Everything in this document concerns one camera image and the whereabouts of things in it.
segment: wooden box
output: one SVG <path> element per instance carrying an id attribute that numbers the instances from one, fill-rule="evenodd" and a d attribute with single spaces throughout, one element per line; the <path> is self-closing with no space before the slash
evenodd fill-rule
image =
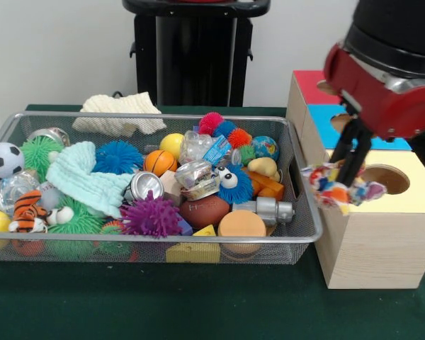
<path id="1" fill-rule="evenodd" d="M 337 97 L 318 90 L 320 80 L 321 72 L 294 72 L 288 100 L 287 119 L 308 164 L 329 159 L 339 137 L 331 118 L 344 112 Z M 417 288 L 425 273 L 425 168 L 404 140 L 374 139 L 365 160 L 366 179 L 391 194 L 351 207 L 346 217 L 322 209 L 324 234 L 315 246 L 327 286 Z"/>

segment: white cloth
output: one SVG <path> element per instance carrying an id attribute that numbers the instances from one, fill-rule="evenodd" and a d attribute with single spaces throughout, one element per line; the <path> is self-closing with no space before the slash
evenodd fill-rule
<path id="1" fill-rule="evenodd" d="M 151 102 L 148 92 L 132 96 L 113 98 L 104 94 L 92 96 L 80 112 L 92 113 L 161 113 Z M 79 117 L 72 127 L 80 132 L 103 133 L 111 137 L 131 137 L 138 129 L 145 135 L 166 128 L 162 119 L 149 118 L 90 118 Z"/>

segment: wire mesh basket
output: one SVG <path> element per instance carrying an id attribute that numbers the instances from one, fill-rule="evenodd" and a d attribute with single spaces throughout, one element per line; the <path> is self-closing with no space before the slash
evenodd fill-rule
<path id="1" fill-rule="evenodd" d="M 197 115 L 135 115 L 97 113 L 24 112 L 11 116 L 0 129 L 0 142 L 22 145 L 31 132 L 59 127 L 69 134 L 71 143 L 85 140 L 97 147 L 117 137 L 103 133 L 79 132 L 73 128 L 77 118 L 97 120 L 110 118 L 110 124 L 122 123 L 144 127 L 155 119 L 163 119 L 166 129 L 145 135 L 137 129 L 131 137 L 121 136 L 148 153 L 157 149 L 162 138 L 174 132 L 185 133 L 198 124 Z M 283 200 L 291 202 L 295 216 L 290 223 L 279 223 L 270 237 L 153 237 L 103 234 L 23 234 L 0 233 L 0 261 L 84 261 L 147 263 L 248 263 L 295 264 L 307 246 L 322 234 L 319 211 L 308 183 L 300 175 L 305 161 L 293 126 L 277 117 L 227 116 L 250 135 L 272 137 L 280 146 L 278 168 L 283 172 L 285 193 Z M 226 250 L 233 247 L 236 254 L 251 254 L 246 258 L 230 256 Z"/>

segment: brown football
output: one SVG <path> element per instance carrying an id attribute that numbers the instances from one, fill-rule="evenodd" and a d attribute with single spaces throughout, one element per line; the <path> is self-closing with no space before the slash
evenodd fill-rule
<path id="1" fill-rule="evenodd" d="M 192 202 L 186 201 L 179 207 L 179 214 L 197 230 L 208 225 L 217 226 L 229 211 L 230 205 L 216 195 Z"/>

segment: white wall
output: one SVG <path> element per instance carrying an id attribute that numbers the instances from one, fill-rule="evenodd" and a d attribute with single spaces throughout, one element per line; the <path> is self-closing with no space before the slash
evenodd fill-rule
<path id="1" fill-rule="evenodd" d="M 273 0 L 255 18 L 245 105 L 285 106 L 293 69 L 318 69 L 356 0 Z M 133 15 L 119 0 L 0 0 L 0 124 L 28 103 L 135 92 Z"/>

